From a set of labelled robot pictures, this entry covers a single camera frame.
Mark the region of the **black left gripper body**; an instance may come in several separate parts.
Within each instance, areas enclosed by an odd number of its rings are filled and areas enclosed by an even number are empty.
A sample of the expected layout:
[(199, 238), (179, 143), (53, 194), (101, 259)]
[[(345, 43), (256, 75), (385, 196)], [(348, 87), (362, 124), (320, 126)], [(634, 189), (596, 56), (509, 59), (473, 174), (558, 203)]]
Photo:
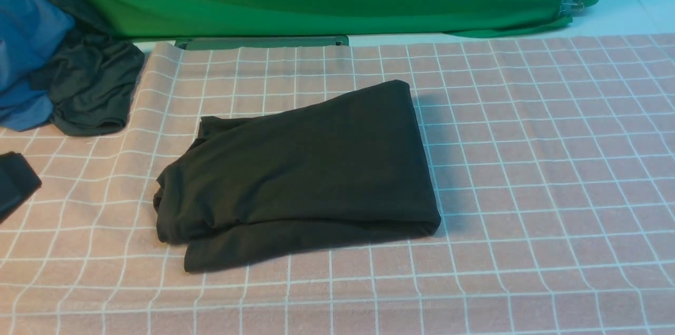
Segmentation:
[(41, 186), (38, 174), (24, 155), (8, 152), (1, 155), (1, 222), (29, 199)]

